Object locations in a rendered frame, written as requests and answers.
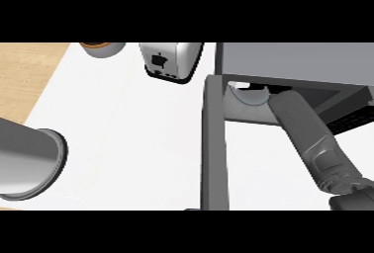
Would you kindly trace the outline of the dark grey microwave door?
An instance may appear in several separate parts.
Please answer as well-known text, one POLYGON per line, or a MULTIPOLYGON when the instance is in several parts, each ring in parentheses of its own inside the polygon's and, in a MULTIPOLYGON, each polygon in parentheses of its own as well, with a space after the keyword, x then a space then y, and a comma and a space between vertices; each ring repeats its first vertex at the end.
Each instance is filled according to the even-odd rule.
POLYGON ((200 208, 204 211, 229 210, 223 85, 219 75, 206 77, 203 91, 200 208))

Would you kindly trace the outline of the silver toaster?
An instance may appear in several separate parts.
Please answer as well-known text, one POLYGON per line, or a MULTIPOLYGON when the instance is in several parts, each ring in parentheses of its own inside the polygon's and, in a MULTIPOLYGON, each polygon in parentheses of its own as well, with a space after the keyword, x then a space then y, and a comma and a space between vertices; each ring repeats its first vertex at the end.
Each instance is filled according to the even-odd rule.
POLYGON ((203 46, 203 42, 141 42, 148 75, 187 84, 198 65, 203 46))

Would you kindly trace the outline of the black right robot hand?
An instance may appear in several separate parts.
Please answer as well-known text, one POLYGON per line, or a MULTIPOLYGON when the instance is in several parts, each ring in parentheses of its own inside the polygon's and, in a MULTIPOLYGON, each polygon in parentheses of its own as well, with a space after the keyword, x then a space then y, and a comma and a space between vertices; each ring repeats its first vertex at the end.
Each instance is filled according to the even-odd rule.
POLYGON ((272 95, 277 95, 286 91, 290 91, 293 89, 293 87, 283 86, 283 85, 252 83, 249 89, 250 90, 268 90, 272 95))

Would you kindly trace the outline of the grey bowl with brown rim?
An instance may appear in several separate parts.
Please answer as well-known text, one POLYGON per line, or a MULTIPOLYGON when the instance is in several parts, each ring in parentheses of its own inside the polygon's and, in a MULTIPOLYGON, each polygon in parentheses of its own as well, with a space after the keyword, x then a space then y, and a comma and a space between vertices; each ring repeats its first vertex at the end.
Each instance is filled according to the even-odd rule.
POLYGON ((114 56, 123 49, 124 42, 83 42, 82 47, 86 53, 95 58, 114 56))

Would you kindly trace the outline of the grey microwave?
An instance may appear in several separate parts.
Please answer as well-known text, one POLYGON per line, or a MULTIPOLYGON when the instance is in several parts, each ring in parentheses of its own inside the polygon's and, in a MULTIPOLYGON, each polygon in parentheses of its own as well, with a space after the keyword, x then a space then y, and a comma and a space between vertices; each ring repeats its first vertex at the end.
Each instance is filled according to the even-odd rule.
MULTIPOLYGON (((333 133, 374 123, 374 42, 222 42, 215 74, 229 81, 291 86, 333 133)), ((274 126, 268 102, 246 105, 225 91, 225 118, 274 126)))

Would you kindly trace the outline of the grey metal cylinder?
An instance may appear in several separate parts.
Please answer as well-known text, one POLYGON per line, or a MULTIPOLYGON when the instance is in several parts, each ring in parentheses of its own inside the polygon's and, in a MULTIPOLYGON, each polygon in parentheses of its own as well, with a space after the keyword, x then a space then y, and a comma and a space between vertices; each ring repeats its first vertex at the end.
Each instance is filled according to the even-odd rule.
POLYGON ((62 134, 0 118, 0 199, 24 201, 56 181, 67 162, 62 134))

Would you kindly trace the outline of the white milk carton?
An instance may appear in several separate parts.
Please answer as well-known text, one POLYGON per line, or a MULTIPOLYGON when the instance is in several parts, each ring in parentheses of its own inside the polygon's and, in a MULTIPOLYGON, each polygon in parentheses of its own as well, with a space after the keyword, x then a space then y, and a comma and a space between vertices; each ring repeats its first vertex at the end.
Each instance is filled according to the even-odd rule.
POLYGON ((228 85, 234 88, 234 89, 241 89, 241 90, 249 90, 252 84, 249 82, 238 82, 238 81, 229 81, 228 85))

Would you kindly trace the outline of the glass microwave turntable plate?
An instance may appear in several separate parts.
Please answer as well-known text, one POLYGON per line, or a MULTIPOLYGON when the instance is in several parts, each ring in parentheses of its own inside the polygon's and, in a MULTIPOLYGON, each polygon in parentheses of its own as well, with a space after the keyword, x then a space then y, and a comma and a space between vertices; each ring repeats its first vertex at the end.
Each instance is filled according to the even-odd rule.
POLYGON ((231 88, 231 91, 237 99, 249 106, 263 105, 271 97, 268 90, 241 90, 231 88))

